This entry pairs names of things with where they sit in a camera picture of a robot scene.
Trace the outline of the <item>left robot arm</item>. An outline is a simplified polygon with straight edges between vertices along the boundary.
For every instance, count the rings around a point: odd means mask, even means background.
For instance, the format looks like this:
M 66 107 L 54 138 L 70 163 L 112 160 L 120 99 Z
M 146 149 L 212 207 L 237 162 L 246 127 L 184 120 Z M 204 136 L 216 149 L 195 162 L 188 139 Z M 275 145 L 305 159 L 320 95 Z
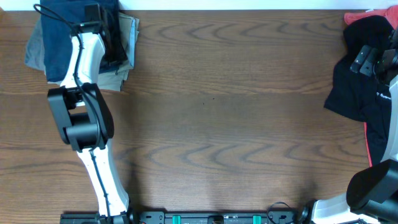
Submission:
M 85 4 L 84 20 L 69 22 L 72 56 L 60 87 L 48 91 L 53 118 L 65 144 L 84 163 L 97 200 L 96 213 L 64 213 L 60 223 L 135 223 L 114 164 L 114 122 L 97 85 L 101 69 L 114 70 L 127 56 L 121 44 L 118 15 L 98 2 Z

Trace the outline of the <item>navy blue cloth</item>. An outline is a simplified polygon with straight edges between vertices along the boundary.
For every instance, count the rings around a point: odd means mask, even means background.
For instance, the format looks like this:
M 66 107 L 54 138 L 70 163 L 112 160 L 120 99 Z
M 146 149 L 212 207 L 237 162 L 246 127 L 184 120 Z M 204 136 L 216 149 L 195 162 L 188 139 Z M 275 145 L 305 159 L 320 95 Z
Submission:
M 49 8 L 70 23 L 85 21 L 85 6 L 99 4 L 113 13 L 119 12 L 118 0 L 41 0 L 41 5 Z M 65 78 L 72 55 L 70 28 L 61 21 L 47 16 L 41 17 L 44 40 L 44 65 L 49 82 L 60 82 Z M 101 64 L 100 71 L 107 72 L 116 66 Z

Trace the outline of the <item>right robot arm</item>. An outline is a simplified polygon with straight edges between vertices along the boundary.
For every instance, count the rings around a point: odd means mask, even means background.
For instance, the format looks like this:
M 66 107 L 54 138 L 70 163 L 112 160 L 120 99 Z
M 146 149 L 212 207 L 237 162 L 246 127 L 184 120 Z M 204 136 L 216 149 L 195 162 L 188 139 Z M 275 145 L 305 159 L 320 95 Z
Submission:
M 347 191 L 304 207 L 298 223 L 397 223 L 397 31 L 383 52 L 365 45 L 350 70 L 389 87 L 389 139 L 380 163 L 353 176 Z

